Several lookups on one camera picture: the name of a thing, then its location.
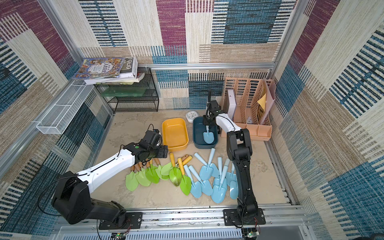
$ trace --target white robot arm segment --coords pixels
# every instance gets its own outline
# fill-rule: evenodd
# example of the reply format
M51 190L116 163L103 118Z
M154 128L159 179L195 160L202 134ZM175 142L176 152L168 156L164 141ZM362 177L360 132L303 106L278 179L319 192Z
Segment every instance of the white robot arm segment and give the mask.
M227 113L221 113L216 116L216 124L223 129L224 132L239 131L241 128L237 126L228 116Z
M118 153L116 153L101 163L86 170L80 171L77 174L86 174L83 176L78 176L78 178L83 182L88 182L87 186L89 188L89 193L92 193L102 183L115 176L120 171L129 168L134 164L135 156L133 156L132 153L127 149L122 149L120 150L119 156Z

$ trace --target book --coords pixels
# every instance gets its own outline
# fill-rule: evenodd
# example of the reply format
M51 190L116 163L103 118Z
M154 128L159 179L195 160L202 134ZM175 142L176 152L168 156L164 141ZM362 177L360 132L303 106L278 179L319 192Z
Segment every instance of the book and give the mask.
M104 79L84 79L85 85L92 84L126 84L132 85L133 83L139 83L145 76L145 73L139 73L136 78L104 78Z
M136 57L128 57L125 58L124 64L120 70L119 78L122 76L126 77L135 77L137 76L137 58Z
M113 78L120 74L125 58L85 58L74 79Z

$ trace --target book cover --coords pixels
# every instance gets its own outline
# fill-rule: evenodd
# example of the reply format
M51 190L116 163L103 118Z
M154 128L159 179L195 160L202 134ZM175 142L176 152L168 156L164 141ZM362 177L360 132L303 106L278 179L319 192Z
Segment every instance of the book cover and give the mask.
M134 73L133 62L135 57L125 58L120 73Z
M113 78L120 74L125 58L85 58L74 79Z

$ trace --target white wire basket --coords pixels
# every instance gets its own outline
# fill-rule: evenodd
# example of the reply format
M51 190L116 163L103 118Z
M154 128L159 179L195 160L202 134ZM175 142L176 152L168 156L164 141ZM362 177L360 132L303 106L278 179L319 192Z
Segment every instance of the white wire basket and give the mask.
M43 134L63 134L93 89L83 80L74 81L53 107L45 114L37 129Z

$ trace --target green plastic container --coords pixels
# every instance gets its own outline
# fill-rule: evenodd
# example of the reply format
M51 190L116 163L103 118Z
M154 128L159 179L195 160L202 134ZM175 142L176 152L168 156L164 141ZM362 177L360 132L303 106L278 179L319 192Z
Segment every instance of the green plastic container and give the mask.
M142 97L146 87L109 87L101 93L103 97Z

